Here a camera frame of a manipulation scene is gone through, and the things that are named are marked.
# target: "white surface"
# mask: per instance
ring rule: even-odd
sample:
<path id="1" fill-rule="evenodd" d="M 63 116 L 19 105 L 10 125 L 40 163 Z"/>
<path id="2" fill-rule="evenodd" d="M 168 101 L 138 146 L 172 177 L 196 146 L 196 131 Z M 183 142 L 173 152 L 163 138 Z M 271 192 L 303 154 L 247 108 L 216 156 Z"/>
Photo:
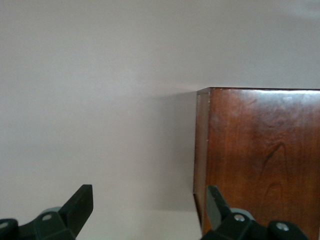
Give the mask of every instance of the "white surface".
<path id="1" fill-rule="evenodd" d="M 320 88 L 319 9 L 0 1 L 0 218 L 25 224 L 93 184 L 79 240 L 199 239 L 195 91 Z"/>

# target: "wooden cabinet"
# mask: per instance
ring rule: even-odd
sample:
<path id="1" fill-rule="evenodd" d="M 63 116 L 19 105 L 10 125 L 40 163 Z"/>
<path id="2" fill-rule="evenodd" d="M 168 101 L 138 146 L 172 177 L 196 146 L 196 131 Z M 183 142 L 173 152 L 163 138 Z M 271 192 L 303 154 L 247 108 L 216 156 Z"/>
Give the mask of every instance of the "wooden cabinet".
<path id="1" fill-rule="evenodd" d="M 193 192 L 202 233 L 210 229 L 207 185 L 258 223 L 290 221 L 317 240 L 320 90 L 198 91 Z"/>

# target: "wooden box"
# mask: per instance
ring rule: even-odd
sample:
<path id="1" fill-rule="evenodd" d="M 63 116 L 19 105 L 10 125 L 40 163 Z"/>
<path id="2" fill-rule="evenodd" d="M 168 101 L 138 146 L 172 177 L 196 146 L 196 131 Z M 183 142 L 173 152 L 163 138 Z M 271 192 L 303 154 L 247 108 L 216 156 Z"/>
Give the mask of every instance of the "wooden box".
<path id="1" fill-rule="evenodd" d="M 212 87 L 197 92 L 194 199 L 202 233 L 210 227 L 206 186 L 232 208 L 320 227 L 320 90 Z"/>

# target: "glossy brown wood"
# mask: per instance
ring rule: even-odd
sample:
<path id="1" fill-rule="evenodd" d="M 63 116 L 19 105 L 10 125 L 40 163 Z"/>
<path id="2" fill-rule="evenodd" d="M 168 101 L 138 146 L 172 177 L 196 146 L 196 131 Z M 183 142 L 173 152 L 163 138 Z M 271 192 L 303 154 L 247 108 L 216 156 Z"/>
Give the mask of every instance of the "glossy brown wood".
<path id="1" fill-rule="evenodd" d="M 320 90 L 206 88 L 197 93 L 194 199 L 210 229 L 205 189 L 258 223 L 320 227 Z"/>

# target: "silver bolt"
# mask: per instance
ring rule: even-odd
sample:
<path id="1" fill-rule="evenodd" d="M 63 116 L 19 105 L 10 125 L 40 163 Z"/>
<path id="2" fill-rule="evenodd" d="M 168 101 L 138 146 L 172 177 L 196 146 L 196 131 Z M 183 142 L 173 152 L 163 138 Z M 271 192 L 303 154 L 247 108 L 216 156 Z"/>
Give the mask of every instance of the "silver bolt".
<path id="1" fill-rule="evenodd" d="M 9 223 L 3 222 L 3 223 L 0 224 L 0 229 L 4 229 L 4 228 L 6 228 L 8 225 L 9 225 Z"/>
<path id="2" fill-rule="evenodd" d="M 238 222 L 244 222 L 246 220 L 245 217 L 240 214 L 234 215 L 234 219 L 237 220 Z"/>
<path id="3" fill-rule="evenodd" d="M 52 218 L 52 216 L 50 214 L 47 214 L 42 218 L 42 221 L 46 221 L 46 220 L 49 220 L 51 218 Z"/>
<path id="4" fill-rule="evenodd" d="M 276 224 L 276 227 L 278 229 L 282 230 L 282 231 L 289 231 L 289 227 L 286 224 L 282 223 L 282 222 L 278 222 Z"/>

